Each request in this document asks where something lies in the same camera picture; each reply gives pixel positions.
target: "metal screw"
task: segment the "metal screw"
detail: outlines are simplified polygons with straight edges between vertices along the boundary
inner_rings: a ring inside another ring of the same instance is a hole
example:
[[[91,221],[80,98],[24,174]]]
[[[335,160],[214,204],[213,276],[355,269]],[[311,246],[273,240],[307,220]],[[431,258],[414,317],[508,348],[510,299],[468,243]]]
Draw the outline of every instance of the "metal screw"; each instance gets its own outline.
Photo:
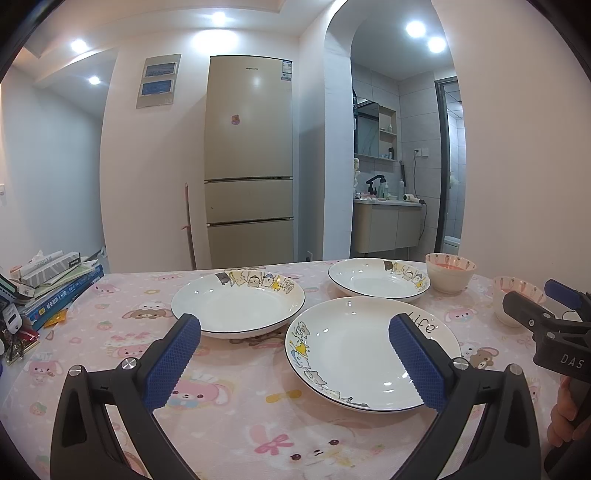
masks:
[[[82,365],[74,365],[73,367],[70,367],[70,369],[68,370],[68,375],[70,375],[71,377],[77,377],[81,373]]]
[[[468,363],[468,360],[460,356],[458,358],[453,359],[453,366],[456,367],[458,370],[465,370],[470,366],[470,364]]]
[[[131,370],[132,368],[135,368],[137,364],[138,361],[135,358],[129,357],[121,362],[121,368],[123,368],[123,370]]]
[[[509,365],[509,372],[514,375],[521,375],[523,373],[523,369],[517,364]]]

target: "ceramic plate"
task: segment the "ceramic plate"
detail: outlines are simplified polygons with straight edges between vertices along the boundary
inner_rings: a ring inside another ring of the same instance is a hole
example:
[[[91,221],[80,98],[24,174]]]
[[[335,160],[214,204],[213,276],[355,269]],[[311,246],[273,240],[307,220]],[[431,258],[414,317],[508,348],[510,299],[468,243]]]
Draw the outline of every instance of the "ceramic plate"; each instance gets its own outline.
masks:
[[[331,265],[329,277],[349,295],[414,301],[431,286],[425,272],[396,260],[350,258]]]
[[[304,290],[292,279],[260,270],[207,275],[173,298],[175,317],[195,315],[205,336],[250,338],[279,328],[304,304]]]
[[[393,316],[407,313],[450,358],[460,345],[445,324],[401,301],[344,297],[313,306],[288,328],[285,351],[300,378],[320,395],[355,410],[389,413],[423,404],[388,337]]]

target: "black faucet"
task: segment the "black faucet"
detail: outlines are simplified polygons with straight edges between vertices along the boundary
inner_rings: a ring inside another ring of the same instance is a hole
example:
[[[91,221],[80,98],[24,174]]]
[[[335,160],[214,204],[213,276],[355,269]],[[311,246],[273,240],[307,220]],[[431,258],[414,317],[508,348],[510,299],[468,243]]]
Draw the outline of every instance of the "black faucet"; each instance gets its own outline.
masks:
[[[369,185],[368,192],[370,195],[377,195],[378,194],[378,191],[376,189],[374,189],[374,180],[375,179],[380,179],[380,181],[379,181],[380,183],[383,183],[386,181],[386,177],[384,177],[383,175],[376,175],[375,177],[366,181],[365,183],[367,183]]]

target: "stack of books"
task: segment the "stack of books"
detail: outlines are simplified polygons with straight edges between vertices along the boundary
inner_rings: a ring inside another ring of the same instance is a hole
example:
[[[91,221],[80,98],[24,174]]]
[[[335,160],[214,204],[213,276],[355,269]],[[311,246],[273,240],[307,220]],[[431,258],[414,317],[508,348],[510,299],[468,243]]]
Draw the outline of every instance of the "stack of books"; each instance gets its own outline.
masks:
[[[103,267],[81,262],[79,253],[46,255],[11,269],[10,277],[0,275],[0,311],[14,303],[23,325],[39,330],[102,276]]]

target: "ceiling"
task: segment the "ceiling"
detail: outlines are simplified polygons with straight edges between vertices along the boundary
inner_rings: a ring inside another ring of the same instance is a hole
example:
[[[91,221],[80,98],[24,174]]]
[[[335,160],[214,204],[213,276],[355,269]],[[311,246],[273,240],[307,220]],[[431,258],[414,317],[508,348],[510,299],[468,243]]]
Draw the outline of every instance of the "ceiling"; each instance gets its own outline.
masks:
[[[35,85],[50,88],[102,118],[116,59],[127,38],[200,28],[259,30],[299,37],[333,0],[65,0],[34,32],[14,61]],[[212,15],[222,11],[224,25]],[[82,38],[89,51],[70,43]],[[97,76],[99,85],[88,78]]]
[[[427,27],[423,38],[412,38],[406,25],[419,20]],[[449,48],[432,53],[427,40],[445,37],[431,0],[383,0],[370,13],[353,38],[351,60],[395,80],[453,67]]]

